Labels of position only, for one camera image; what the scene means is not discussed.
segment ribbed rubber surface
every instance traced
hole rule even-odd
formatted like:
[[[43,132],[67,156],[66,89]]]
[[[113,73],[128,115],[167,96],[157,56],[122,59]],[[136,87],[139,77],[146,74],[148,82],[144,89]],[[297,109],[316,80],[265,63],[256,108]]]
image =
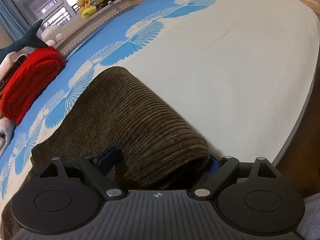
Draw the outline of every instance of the ribbed rubber surface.
[[[232,228],[209,202],[191,199],[186,191],[131,191],[109,201],[86,226],[58,236],[20,230],[13,240],[299,240],[294,233],[252,236]]]

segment folded blanket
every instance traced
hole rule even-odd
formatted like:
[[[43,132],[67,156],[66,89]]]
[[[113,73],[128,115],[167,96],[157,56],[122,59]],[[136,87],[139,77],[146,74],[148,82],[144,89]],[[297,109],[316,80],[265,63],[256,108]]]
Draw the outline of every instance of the folded blanket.
[[[89,84],[52,136],[33,148],[24,184],[52,157],[74,161],[111,146],[123,156],[108,177],[123,190],[191,188],[210,158],[205,139],[181,116],[126,69],[111,67]],[[3,240],[19,228],[10,203],[2,213]]]
[[[4,115],[0,117],[0,157],[9,145],[16,124],[6,118]]]
[[[64,59],[53,47],[34,50],[6,84],[0,103],[2,114],[19,125],[64,64]]]

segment logo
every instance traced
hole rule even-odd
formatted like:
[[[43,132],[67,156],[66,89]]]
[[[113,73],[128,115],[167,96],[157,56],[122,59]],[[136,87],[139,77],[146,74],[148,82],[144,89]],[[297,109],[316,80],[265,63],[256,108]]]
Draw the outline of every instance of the logo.
[[[156,198],[160,198],[162,196],[164,196],[163,194],[161,194],[160,192],[157,192],[156,194],[153,194],[154,197]]]

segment white bear plush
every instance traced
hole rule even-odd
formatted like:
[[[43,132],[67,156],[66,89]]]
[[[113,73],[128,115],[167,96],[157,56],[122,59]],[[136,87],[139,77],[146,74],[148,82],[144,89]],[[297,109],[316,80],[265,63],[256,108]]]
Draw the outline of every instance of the white bear plush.
[[[48,46],[54,46],[62,40],[61,26],[51,25],[41,34],[43,41]]]

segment red object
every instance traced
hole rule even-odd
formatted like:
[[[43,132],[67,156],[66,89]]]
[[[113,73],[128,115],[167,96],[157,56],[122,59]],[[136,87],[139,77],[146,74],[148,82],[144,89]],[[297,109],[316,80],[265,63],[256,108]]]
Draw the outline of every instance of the red object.
[[[34,50],[5,86],[0,102],[2,114],[19,125],[64,65],[63,57],[53,47]]]

